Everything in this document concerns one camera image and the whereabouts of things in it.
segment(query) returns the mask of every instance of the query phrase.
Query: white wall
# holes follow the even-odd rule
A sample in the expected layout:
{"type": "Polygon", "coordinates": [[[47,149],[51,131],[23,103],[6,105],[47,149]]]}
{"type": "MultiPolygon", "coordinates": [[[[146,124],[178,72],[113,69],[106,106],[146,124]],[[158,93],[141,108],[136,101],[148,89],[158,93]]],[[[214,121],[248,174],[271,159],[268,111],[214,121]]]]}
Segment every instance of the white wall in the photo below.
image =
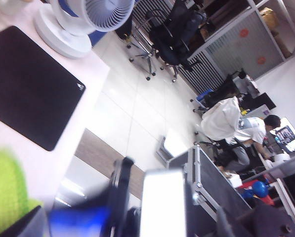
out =
{"type": "Polygon", "coordinates": [[[295,57],[256,81],[277,105],[273,114],[287,117],[295,127],[295,57]]]}

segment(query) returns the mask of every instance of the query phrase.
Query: black mouse pad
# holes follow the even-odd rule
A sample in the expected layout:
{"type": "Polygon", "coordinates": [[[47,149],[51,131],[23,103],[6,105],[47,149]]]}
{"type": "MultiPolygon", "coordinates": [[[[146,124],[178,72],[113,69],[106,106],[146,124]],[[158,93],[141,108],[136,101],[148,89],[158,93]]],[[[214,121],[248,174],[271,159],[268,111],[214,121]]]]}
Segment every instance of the black mouse pad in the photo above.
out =
{"type": "Polygon", "coordinates": [[[0,121],[52,151],[84,91],[17,27],[0,32],[0,121]]]}

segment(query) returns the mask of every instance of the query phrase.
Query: mouse pad logo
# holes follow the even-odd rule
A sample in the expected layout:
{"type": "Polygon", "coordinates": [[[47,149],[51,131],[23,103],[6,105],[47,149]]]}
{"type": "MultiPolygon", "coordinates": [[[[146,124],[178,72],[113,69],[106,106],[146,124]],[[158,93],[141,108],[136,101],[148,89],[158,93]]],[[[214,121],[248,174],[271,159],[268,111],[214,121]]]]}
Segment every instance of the mouse pad logo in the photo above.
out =
{"type": "Polygon", "coordinates": [[[83,90],[84,89],[84,85],[80,85],[79,83],[77,83],[77,86],[78,86],[79,90],[83,90]]]}

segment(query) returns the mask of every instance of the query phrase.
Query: white fan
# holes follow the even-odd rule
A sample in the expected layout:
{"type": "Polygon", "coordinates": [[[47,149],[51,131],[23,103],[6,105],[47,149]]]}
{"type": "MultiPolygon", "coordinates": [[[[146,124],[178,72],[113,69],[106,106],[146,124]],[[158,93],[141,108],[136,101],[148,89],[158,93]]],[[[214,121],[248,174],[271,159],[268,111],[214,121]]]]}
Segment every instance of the white fan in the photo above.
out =
{"type": "Polygon", "coordinates": [[[54,50],[69,58],[81,58],[91,51],[88,34],[113,31],[130,16],[134,0],[66,0],[68,14],[60,0],[50,0],[35,16],[41,38],[54,50]]]}

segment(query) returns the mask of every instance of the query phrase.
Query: white cup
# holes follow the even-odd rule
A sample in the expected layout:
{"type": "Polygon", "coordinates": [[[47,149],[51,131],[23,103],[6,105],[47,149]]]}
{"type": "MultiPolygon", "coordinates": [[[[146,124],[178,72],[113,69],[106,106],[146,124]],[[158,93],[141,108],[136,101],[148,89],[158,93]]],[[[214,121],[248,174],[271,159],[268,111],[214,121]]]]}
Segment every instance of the white cup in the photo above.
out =
{"type": "Polygon", "coordinates": [[[6,15],[15,15],[32,0],[0,0],[0,11],[6,15]]]}

